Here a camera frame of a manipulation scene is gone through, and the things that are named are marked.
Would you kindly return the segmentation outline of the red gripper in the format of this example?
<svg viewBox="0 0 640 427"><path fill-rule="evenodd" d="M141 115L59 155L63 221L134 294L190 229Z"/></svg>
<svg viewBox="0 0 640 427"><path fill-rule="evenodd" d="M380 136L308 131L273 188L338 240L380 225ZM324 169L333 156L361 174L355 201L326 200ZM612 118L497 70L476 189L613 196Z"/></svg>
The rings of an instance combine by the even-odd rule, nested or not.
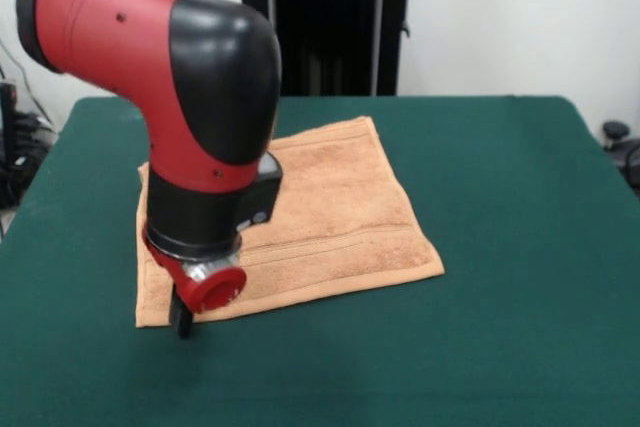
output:
<svg viewBox="0 0 640 427"><path fill-rule="evenodd" d="M188 339L193 314L202 314L228 305L239 296L247 282L240 267L240 242L212 259L181 260L158 249L142 226L142 313L166 315L180 339Z"/></svg>

